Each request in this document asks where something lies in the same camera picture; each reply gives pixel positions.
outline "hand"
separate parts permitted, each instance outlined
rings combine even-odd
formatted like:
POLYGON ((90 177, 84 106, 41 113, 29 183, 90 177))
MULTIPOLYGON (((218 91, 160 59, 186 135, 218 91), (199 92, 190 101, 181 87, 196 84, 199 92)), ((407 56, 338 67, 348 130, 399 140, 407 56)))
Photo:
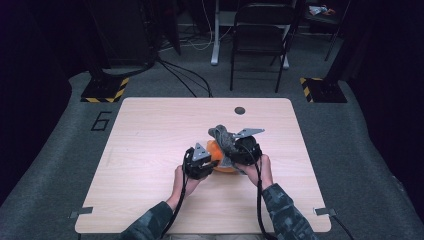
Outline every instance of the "hand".
MULTIPOLYGON (((175 169, 174 186, 172 188, 172 194, 168 198, 168 200, 166 200, 166 203, 171 207, 172 211, 175 210, 175 208, 178 205, 178 201, 180 200, 181 190, 183 189, 183 174, 184 174, 183 168, 181 165, 179 165, 175 169)), ((185 197, 188 197, 194 191, 194 189, 196 189, 197 185, 199 185, 199 183, 203 181, 204 179, 206 178, 202 178, 200 180, 188 178, 185 197)))
MULTIPOLYGON (((265 190, 273 184, 272 172, 271 172, 271 160, 269 159, 268 155, 263 154, 259 158, 257 164, 259 169, 261 170, 262 190, 265 190)), ((249 177, 250 181, 255 186, 258 186, 258 172, 256 170, 255 164, 246 166, 246 165, 236 163, 236 167, 238 167, 240 170, 243 170, 249 177)))

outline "dark curtain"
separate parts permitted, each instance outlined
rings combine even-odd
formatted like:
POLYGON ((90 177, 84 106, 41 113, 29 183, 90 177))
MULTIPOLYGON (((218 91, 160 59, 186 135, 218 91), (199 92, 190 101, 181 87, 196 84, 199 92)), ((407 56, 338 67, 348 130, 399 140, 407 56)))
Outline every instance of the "dark curtain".
MULTIPOLYGON (((72 41, 71 23, 83 23, 86 39, 101 46, 82 0, 0 3, 0 204, 65 110, 68 79, 87 70, 72 41)), ((104 66, 102 50, 93 47, 93 52, 104 66)))
POLYGON ((424 17, 415 2, 382 1, 373 14, 362 63, 349 85, 371 140, 424 220, 424 17))

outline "orange object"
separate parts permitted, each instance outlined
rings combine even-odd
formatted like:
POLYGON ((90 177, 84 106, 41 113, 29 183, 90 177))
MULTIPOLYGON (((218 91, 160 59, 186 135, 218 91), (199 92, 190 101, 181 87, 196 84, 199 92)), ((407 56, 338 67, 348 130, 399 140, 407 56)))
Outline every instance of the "orange object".
POLYGON ((219 147, 218 143, 215 140, 209 140, 206 145, 206 151, 209 152, 211 155, 211 161, 218 160, 218 166, 214 167, 214 170, 219 172, 234 172, 234 168, 221 168, 219 165, 221 165, 221 161, 224 158, 224 153, 222 152, 221 148, 219 147))

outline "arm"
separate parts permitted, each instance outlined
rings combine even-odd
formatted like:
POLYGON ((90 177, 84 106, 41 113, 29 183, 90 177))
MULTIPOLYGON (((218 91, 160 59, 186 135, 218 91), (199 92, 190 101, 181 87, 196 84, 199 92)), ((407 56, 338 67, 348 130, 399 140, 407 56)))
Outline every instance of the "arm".
MULTIPOLYGON (((278 185, 274 184, 271 172, 271 161, 267 155, 262 155, 258 164, 261 168, 262 196, 279 239, 318 239, 309 222, 294 206, 293 200, 278 185)), ((255 186, 258 183, 258 173, 254 165, 243 166, 243 170, 255 186)))
POLYGON ((279 239, 318 239, 308 220, 278 184, 269 186, 262 196, 279 239))
MULTIPOLYGON (((189 178, 186 185, 186 194, 189 196, 197 185, 202 181, 189 178)), ((178 205, 183 187, 183 170, 181 166, 175 169, 174 186, 172 194, 166 202, 160 202, 149 209, 143 216, 132 223, 125 231, 121 233, 121 239, 159 239, 162 231, 165 229, 171 219, 174 210, 178 205)))
POLYGON ((160 202, 123 231, 121 239, 159 239, 171 219, 172 213, 173 211, 167 203, 160 202))

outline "light wood table surface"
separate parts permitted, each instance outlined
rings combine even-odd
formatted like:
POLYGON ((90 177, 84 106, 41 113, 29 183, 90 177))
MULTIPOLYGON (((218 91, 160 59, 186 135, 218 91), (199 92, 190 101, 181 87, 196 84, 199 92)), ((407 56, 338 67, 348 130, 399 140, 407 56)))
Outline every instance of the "light wood table surface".
MULTIPOLYGON (((331 228, 292 107, 283 98, 127 98, 112 128, 83 207, 78 233, 119 233, 171 194, 174 171, 196 142, 206 148, 208 129, 261 128, 254 135, 269 155, 274 182, 293 198, 315 232, 331 228), (236 107, 245 108, 243 115, 236 107)), ((273 232, 262 201, 267 232, 273 232)), ((187 197, 170 234, 260 233, 256 187, 247 176, 213 172, 187 197)))

